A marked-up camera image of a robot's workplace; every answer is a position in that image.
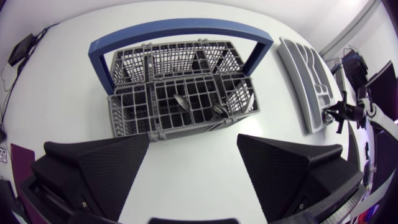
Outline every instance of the gray tray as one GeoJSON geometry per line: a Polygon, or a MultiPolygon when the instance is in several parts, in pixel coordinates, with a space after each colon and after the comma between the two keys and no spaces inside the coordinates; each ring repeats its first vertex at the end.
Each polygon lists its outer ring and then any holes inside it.
{"type": "Polygon", "coordinates": [[[315,49],[279,38],[282,58],[301,105],[305,124],[315,133],[333,121],[324,110],[334,102],[326,71],[315,49]]]}
{"type": "Polygon", "coordinates": [[[260,111],[251,77],[239,72],[136,83],[115,89],[108,101],[115,137],[148,133],[151,141],[225,128],[260,111]],[[174,94],[189,102],[190,111],[174,94]],[[246,110],[252,95],[254,103],[246,110]],[[216,103],[228,118],[215,114],[216,103]]]}
{"type": "Polygon", "coordinates": [[[115,52],[111,78],[119,87],[165,78],[239,72],[243,65],[229,41],[144,44],[115,52]]]}

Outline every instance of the white surface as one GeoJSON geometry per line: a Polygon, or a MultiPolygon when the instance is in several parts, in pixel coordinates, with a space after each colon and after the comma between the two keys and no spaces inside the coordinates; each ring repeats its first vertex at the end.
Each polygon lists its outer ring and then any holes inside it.
{"type": "MultiPolygon", "coordinates": [[[[12,48],[30,33],[37,34],[44,27],[87,12],[144,1],[149,0],[8,0],[0,13],[0,68],[6,64],[12,48]]],[[[271,16],[304,36],[318,51],[333,40],[367,2],[367,0],[197,1],[234,6],[271,16]]],[[[144,10],[146,17],[152,16],[152,10],[144,10]]],[[[129,12],[129,14],[135,13],[137,13],[135,9],[129,12]]]]}
{"type": "MultiPolygon", "coordinates": [[[[145,2],[102,9],[63,22],[47,33],[18,80],[6,115],[7,142],[34,150],[38,159],[44,155],[45,141],[111,138],[107,96],[87,56],[90,43],[128,26],[177,16],[241,22],[271,35],[274,45],[252,74],[261,112],[226,129],[151,144],[119,221],[235,217],[241,223],[264,223],[266,219],[236,146],[238,133],[302,144],[341,144],[346,159],[348,128],[346,123],[343,133],[336,134],[338,124],[334,122],[315,134],[307,134],[277,47],[280,36],[308,43],[291,28],[262,14],[199,2],[145,2]],[[150,16],[147,9],[153,9],[150,16]]],[[[231,40],[245,60],[254,47],[249,40],[214,35],[151,42],[205,37],[231,40]]],[[[5,69],[3,76],[10,75],[12,68],[5,69]]],[[[333,77],[328,78],[337,100],[341,100],[333,77]]],[[[1,164],[0,169],[12,181],[11,163],[1,164]]]]}
{"type": "Polygon", "coordinates": [[[348,43],[363,55],[369,67],[369,79],[390,60],[395,71],[398,71],[398,37],[383,4],[379,5],[365,26],[348,43]]]}

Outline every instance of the white wall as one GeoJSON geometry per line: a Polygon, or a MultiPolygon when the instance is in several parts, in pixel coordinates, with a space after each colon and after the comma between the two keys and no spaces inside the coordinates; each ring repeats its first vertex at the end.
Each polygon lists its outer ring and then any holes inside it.
{"type": "Polygon", "coordinates": [[[369,67],[368,78],[380,71],[390,60],[398,75],[398,37],[383,4],[379,5],[348,44],[356,47],[363,55],[369,67]]]}
{"type": "MultiPolygon", "coordinates": [[[[142,1],[148,0],[8,0],[0,12],[0,68],[5,66],[12,48],[30,33],[37,34],[44,27],[87,12],[142,1]]],[[[352,21],[368,0],[199,1],[239,7],[271,16],[296,30],[320,51],[352,21]]]]}

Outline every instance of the textured black plastic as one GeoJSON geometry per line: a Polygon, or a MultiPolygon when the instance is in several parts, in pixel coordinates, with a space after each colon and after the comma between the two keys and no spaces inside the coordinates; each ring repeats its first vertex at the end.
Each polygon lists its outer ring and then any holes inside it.
{"type": "Polygon", "coordinates": [[[205,221],[182,221],[182,220],[165,220],[160,218],[151,218],[148,224],[238,224],[234,218],[224,220],[205,220],[205,221]]]}
{"type": "Polygon", "coordinates": [[[148,146],[149,137],[143,134],[74,144],[46,142],[44,148],[47,156],[78,167],[105,217],[117,221],[148,146]]]}
{"type": "Polygon", "coordinates": [[[238,135],[238,148],[268,222],[282,218],[310,167],[340,157],[342,147],[308,146],[238,135]]]}
{"type": "Polygon", "coordinates": [[[119,219],[148,145],[145,134],[80,157],[86,183],[108,219],[119,219]]]}

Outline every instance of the black cable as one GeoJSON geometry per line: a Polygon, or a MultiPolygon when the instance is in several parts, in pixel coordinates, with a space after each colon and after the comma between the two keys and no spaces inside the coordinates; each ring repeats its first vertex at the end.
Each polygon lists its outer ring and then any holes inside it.
{"type": "Polygon", "coordinates": [[[3,127],[3,124],[4,124],[4,117],[6,116],[6,112],[7,112],[7,108],[8,108],[8,103],[10,102],[10,97],[11,97],[12,91],[13,91],[13,89],[14,89],[14,87],[15,87],[17,81],[18,81],[19,75],[22,73],[22,70],[24,69],[26,63],[29,61],[30,56],[32,56],[32,54],[35,52],[37,45],[38,45],[39,42],[43,39],[43,37],[44,37],[44,35],[47,33],[47,31],[48,31],[51,27],[56,26],[56,25],[58,25],[58,24],[59,24],[59,23],[57,23],[57,24],[52,24],[51,26],[48,26],[48,27],[44,28],[42,32],[40,32],[39,34],[37,34],[37,35],[32,39],[32,47],[30,48],[30,52],[25,56],[25,58],[23,59],[23,61],[19,64],[18,69],[17,69],[17,77],[16,77],[16,79],[14,80],[14,83],[12,84],[11,89],[9,90],[9,92],[8,92],[8,94],[7,94],[8,99],[7,99],[7,96],[6,96],[6,99],[5,99],[4,102],[3,102],[3,107],[2,107],[3,111],[2,111],[2,115],[1,115],[1,126],[2,126],[2,127],[3,127]]]}

